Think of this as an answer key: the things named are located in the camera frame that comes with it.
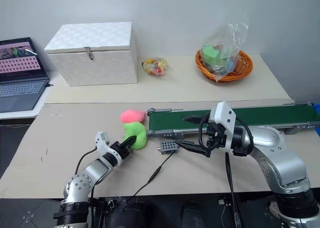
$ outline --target metal latch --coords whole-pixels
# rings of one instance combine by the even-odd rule
[[[85,47],[84,49],[85,49],[86,53],[88,54],[89,58],[91,60],[93,60],[94,59],[94,54],[91,52],[90,47]]]

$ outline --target laptop keyboard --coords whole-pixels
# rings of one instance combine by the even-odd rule
[[[36,94],[45,81],[0,86],[0,97]]]

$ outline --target box lid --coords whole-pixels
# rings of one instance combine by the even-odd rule
[[[132,22],[62,25],[45,47],[48,54],[130,50]]]

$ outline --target white storage box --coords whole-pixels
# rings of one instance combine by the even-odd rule
[[[131,22],[62,25],[44,50],[70,86],[138,82]]]

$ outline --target laptop screen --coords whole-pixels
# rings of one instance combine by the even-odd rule
[[[0,41],[0,81],[47,77],[30,38]]]

